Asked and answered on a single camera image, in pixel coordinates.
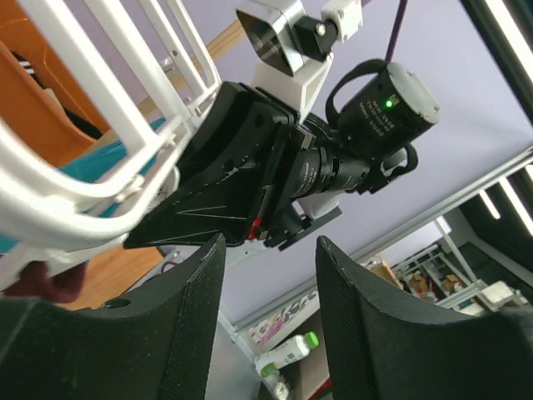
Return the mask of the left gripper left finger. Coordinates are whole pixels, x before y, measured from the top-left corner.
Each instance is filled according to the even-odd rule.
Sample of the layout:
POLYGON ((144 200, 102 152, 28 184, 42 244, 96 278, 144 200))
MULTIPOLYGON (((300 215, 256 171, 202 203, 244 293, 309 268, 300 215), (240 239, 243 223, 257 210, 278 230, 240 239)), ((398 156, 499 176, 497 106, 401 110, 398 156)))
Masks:
POLYGON ((204 398, 225 256, 225 239, 215 235, 97 309, 3 298, 2 398, 204 398))

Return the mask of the white plastic clip hanger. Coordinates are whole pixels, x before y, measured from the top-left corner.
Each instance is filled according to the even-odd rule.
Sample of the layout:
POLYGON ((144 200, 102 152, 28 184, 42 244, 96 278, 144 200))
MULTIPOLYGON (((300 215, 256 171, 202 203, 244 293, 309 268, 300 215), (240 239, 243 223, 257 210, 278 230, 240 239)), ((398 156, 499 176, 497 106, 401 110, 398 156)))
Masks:
POLYGON ((122 244, 207 118, 221 78, 181 1, 143 1, 182 94, 123 1, 87 8, 147 94, 138 104, 65 1, 1 4, 1 285, 122 244))

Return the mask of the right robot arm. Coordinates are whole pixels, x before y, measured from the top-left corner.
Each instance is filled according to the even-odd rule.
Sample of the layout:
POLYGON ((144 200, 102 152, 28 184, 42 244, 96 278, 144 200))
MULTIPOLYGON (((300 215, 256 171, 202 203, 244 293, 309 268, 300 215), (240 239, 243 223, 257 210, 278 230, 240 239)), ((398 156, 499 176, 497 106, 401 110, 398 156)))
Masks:
POLYGON ((150 211, 127 248, 201 246, 222 234, 229 247, 258 240, 285 249, 333 218, 296 200, 322 193, 375 193, 417 167, 413 142, 439 121, 439 105, 398 63, 370 59, 341 80, 368 83, 341 109, 303 117, 262 88, 225 82, 177 167, 178 189, 150 211))

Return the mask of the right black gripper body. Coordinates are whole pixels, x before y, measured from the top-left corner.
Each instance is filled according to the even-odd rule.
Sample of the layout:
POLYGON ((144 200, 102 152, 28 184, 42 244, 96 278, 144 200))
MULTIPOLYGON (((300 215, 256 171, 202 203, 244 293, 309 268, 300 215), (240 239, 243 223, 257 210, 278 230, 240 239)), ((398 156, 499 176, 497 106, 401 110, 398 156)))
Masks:
POLYGON ((217 102, 227 108, 218 231, 228 246, 258 241, 285 249, 341 216, 338 205, 312 211, 305 203, 346 187, 346 154, 323 119, 310 114, 298 122, 295 110, 236 82, 223 83, 217 102))

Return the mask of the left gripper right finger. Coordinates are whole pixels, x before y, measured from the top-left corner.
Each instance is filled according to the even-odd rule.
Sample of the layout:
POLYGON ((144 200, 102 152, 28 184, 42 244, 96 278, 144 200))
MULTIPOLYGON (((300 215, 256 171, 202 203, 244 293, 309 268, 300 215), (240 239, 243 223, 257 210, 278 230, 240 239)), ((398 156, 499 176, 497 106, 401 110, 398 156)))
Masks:
POLYGON ((420 300, 316 242, 316 280, 336 399, 529 399, 532 311, 472 317, 420 300))

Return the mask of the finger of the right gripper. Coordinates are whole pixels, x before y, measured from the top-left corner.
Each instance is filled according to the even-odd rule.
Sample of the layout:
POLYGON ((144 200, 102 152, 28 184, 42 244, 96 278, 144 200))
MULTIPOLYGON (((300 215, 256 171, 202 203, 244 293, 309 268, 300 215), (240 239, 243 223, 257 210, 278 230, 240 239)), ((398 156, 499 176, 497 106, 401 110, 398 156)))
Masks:
POLYGON ((291 131, 291 108, 260 89, 222 84, 177 169, 178 188, 132 230, 128 249, 201 246, 224 235, 242 245, 261 218, 291 131))

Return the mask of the beige maroon-cuffed sock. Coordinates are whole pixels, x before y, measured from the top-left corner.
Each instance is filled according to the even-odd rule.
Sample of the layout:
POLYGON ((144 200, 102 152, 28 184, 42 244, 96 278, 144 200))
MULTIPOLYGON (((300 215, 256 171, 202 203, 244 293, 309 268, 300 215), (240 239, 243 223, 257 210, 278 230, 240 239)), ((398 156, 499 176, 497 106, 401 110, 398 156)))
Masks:
POLYGON ((18 280, 2 291, 10 297, 38 297, 52 303, 72 303, 82 291, 87 262, 61 272, 48 274, 45 262, 31 262, 19 274, 18 280))

